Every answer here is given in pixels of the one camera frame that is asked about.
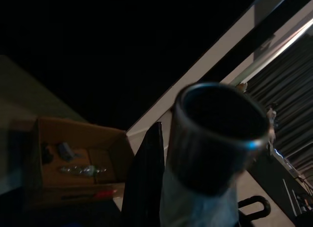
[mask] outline cylindrical container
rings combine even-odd
[[[201,219],[198,215],[206,211],[225,212],[214,205],[224,199],[229,208],[227,200],[236,201],[229,188],[265,148],[268,130],[266,112],[235,88],[218,83],[184,88],[173,110],[160,205],[162,226],[193,226],[191,219]],[[238,213],[237,203],[234,208]],[[206,226],[207,221],[198,223]]]

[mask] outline small bottle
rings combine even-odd
[[[93,177],[99,173],[104,173],[107,169],[94,165],[77,165],[77,166],[62,166],[59,168],[61,173]]]

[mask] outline open cardboard box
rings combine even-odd
[[[40,117],[34,128],[31,150],[25,160],[26,201],[28,207],[92,202],[97,192],[115,191],[101,199],[122,197],[124,182],[134,158],[124,131],[68,119]],[[42,165],[42,143],[49,144],[53,161]],[[67,142],[80,154],[71,162],[62,160],[56,145]],[[62,174],[61,166],[95,165],[106,172],[95,177]]]

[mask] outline black handle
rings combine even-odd
[[[254,212],[249,215],[246,215],[246,219],[248,221],[257,220],[263,217],[266,217],[270,214],[271,208],[269,202],[262,196],[252,196],[251,198],[242,200],[238,202],[238,208],[248,206],[250,204],[254,204],[260,202],[263,204],[264,209],[262,211]]]

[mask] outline cardboard box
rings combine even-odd
[[[27,206],[46,207],[61,204],[93,202],[122,197],[124,182],[134,158],[124,131],[68,119],[40,117],[33,131],[32,146],[25,156],[25,189]],[[42,143],[49,144],[53,161],[42,165]],[[67,142],[80,154],[71,162],[62,160],[57,144]],[[82,177],[62,174],[61,166],[96,165],[105,167],[103,174]],[[97,192],[116,191],[101,199]]]

